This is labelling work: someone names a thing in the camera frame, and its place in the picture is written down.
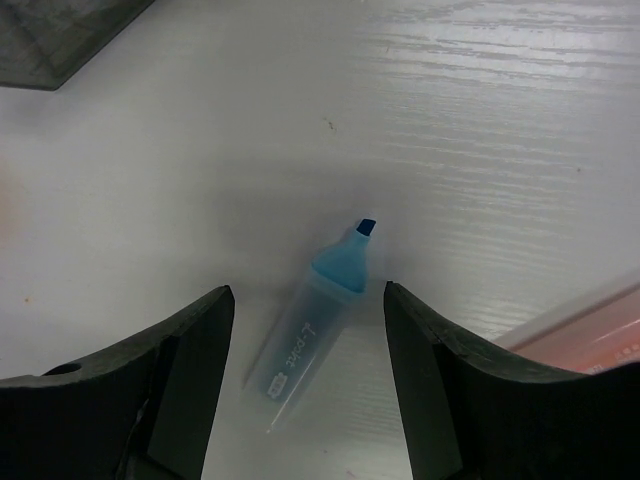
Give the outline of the blue highlighter marker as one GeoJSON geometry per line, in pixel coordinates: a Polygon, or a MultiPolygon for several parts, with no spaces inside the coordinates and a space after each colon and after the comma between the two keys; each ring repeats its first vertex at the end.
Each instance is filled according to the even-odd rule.
{"type": "Polygon", "coordinates": [[[375,226],[374,219],[364,218],[319,251],[267,334],[243,390],[260,429],[272,433],[286,423],[365,295],[375,226]]]}

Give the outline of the orange highlighter marker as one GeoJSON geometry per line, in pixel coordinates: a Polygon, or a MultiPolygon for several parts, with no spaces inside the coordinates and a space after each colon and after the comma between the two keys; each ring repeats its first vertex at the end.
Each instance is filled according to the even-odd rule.
{"type": "Polygon", "coordinates": [[[639,283],[609,285],[561,305],[495,343],[538,363],[596,374],[639,361],[639,283]]]}

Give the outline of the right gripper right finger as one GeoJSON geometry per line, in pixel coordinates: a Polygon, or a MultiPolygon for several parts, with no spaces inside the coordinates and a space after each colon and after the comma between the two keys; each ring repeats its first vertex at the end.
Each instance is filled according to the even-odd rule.
{"type": "Polygon", "coordinates": [[[544,365],[388,283],[384,318],[416,479],[635,479],[639,367],[544,365]]]}

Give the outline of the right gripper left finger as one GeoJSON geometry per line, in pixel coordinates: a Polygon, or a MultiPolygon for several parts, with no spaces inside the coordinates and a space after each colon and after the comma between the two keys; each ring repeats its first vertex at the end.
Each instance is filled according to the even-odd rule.
{"type": "Polygon", "coordinates": [[[234,307],[218,287],[110,347],[2,380],[2,478],[201,478],[234,307]]]}

